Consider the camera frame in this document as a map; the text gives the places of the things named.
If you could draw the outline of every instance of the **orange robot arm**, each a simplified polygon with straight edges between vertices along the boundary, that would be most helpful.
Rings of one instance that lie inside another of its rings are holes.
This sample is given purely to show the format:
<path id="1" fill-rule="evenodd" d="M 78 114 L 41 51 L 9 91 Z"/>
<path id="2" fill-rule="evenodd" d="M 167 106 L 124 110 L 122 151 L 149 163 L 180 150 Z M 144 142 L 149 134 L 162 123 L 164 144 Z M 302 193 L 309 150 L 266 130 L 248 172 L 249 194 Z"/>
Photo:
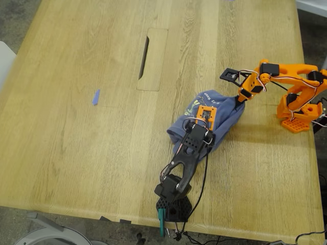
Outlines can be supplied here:
<path id="1" fill-rule="evenodd" d="M 247 71 L 241 84 L 235 82 L 242 71 Z M 251 100 L 262 90 L 266 91 L 266 84 L 273 81 L 293 84 L 277 108 L 277 117 L 286 118 L 282 125 L 292 132 L 309 129 L 309 123 L 322 114 L 322 104 L 310 104 L 310 101 L 319 93 L 327 89 L 327 71 L 318 71 L 317 66 L 305 64 L 272 64 L 268 60 L 261 60 L 254 70 L 235 71 L 227 69 L 222 79 L 234 82 L 239 88 L 238 102 Z"/>

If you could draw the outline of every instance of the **rectangular cutout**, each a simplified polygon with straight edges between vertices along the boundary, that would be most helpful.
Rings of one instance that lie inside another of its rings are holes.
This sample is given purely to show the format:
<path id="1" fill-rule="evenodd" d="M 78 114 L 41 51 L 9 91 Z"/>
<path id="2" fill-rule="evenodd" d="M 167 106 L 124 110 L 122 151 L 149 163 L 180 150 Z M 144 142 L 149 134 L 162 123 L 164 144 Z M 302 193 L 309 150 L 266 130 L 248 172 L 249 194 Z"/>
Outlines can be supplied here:
<path id="1" fill-rule="evenodd" d="M 137 82 L 138 90 L 159 91 L 167 35 L 167 29 L 148 29 Z"/>

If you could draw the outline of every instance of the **wood grain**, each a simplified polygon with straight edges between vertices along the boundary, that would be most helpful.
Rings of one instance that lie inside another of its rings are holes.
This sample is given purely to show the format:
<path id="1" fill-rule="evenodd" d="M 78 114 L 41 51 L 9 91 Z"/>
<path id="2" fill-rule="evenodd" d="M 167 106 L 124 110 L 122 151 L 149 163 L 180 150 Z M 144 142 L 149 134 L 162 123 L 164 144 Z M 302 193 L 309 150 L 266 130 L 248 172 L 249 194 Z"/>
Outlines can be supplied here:
<path id="1" fill-rule="evenodd" d="M 142 77 L 137 82 L 138 90 L 159 91 L 162 64 L 165 57 L 167 29 L 148 29 L 148 45 L 143 54 Z"/>
<path id="2" fill-rule="evenodd" d="M 137 90 L 149 28 L 168 29 L 159 91 Z M 43 0 L 0 93 L 0 205 L 158 226 L 166 129 L 203 90 L 236 95 L 220 73 L 262 58 L 303 62 L 293 0 Z M 313 133 L 279 125 L 283 92 L 247 102 L 210 154 L 187 230 L 294 243 L 323 229 Z"/>

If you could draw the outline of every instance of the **orange base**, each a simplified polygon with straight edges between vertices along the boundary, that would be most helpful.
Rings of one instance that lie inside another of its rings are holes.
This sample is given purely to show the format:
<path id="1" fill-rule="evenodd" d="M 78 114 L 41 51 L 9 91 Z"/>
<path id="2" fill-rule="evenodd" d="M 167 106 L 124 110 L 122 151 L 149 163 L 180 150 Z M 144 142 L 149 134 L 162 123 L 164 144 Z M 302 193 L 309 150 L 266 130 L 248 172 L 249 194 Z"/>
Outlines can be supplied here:
<path id="1" fill-rule="evenodd" d="M 309 123 L 304 121 L 304 120 L 301 120 L 301 119 L 298 119 L 298 118 L 295 118 L 293 119 L 292 121 L 288 119 L 285 119 L 282 121 L 282 126 L 290 131 L 292 131 L 293 133 L 299 133 L 301 131 L 307 131 L 309 130 Z"/>

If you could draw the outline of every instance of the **floor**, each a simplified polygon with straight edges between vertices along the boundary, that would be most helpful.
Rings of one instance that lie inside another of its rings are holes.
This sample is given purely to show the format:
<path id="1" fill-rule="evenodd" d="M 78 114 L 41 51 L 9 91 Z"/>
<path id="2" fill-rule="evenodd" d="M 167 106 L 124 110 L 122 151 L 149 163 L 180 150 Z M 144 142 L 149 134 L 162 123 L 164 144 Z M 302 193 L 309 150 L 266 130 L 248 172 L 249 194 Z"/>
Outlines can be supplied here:
<path id="1" fill-rule="evenodd" d="M 0 41 L 4 41 L 15 53 L 19 50 L 39 3 L 40 0 L 0 0 Z M 327 55 L 327 18 L 304 11 L 299 11 L 298 14 L 305 62 L 319 67 Z M 323 129 L 315 135 L 319 173 L 327 177 L 326 137 L 327 131 Z M 37 228 L 36 224 L 26 219 L 26 213 L 24 210 L 0 207 L 0 245 L 14 244 L 20 237 Z M 44 214 L 44 216 L 60 225 L 86 230 L 86 236 L 89 239 L 104 241 L 108 244 L 136 244 L 136 235 L 139 232 L 142 233 L 147 244 L 190 244 L 187 238 L 183 238 L 179 243 L 173 238 L 161 238 L 158 235 L 159 230 L 152 227 L 54 214 Z M 191 233 L 191 236 L 202 243 L 217 239 L 216 236 L 200 233 Z M 230 244 L 260 245 L 264 243 L 245 239 L 224 242 L 224 245 Z"/>

